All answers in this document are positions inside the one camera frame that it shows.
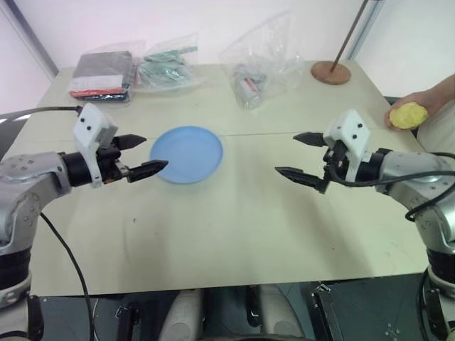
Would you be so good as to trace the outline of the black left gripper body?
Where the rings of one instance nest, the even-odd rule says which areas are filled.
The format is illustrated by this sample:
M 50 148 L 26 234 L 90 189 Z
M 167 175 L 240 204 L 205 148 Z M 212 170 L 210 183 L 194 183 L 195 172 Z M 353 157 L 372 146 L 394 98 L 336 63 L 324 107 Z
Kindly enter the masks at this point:
M 102 183 L 108 184 L 123 178 L 129 174 L 129 169 L 121 161 L 121 151 L 128 149 L 128 136 L 116 136 L 107 147 L 99 147 L 96 153 Z

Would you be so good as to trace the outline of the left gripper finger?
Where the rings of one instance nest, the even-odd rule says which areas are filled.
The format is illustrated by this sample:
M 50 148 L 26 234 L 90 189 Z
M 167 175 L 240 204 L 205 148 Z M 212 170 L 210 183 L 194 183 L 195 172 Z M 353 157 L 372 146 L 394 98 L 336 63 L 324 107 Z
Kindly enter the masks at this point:
M 143 136 L 138 136 L 136 134 L 126 134 L 117 137 L 117 148 L 120 151 L 135 148 L 139 144 L 142 144 L 146 141 L 146 138 Z
M 142 163 L 140 166 L 130 168 L 127 180 L 129 183 L 137 182 L 145 178 L 150 178 L 162 171 L 168 165 L 168 161 L 151 160 Z

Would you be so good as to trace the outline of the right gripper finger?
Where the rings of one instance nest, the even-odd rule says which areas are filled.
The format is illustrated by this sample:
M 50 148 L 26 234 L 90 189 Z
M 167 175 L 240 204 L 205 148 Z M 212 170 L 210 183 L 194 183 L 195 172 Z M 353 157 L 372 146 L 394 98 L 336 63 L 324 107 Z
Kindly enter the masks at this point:
M 293 140 L 309 146 L 323 147 L 326 145 L 326 142 L 323 139 L 323 133 L 321 132 L 307 131 L 293 136 Z
M 326 192 L 330 183 L 330 178 L 327 178 L 326 176 L 324 178 L 319 178 L 316 175 L 305 173 L 303 170 L 298 168 L 277 166 L 274 169 L 290 181 L 313 188 L 321 194 Z

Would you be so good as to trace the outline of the person's bare hand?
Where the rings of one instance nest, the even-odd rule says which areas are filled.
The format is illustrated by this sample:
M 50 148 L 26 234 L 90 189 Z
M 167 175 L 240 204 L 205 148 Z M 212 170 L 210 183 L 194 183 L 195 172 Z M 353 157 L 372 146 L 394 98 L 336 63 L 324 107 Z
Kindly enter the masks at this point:
M 397 100 L 386 112 L 385 125 L 392 130 L 415 129 L 434 116 L 446 101 L 436 92 L 414 92 Z

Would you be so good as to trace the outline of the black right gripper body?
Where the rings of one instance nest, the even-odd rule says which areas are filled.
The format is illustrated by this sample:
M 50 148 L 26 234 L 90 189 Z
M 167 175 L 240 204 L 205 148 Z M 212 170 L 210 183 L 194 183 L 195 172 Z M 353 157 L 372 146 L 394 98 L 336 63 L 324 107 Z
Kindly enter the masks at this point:
M 334 173 L 339 178 L 345 178 L 348 171 L 348 158 L 347 146 L 341 141 L 337 140 L 333 147 L 329 147 L 326 151 L 323 160 L 326 162 L 324 169 L 324 177 L 332 178 L 330 173 L 331 167 L 334 169 Z

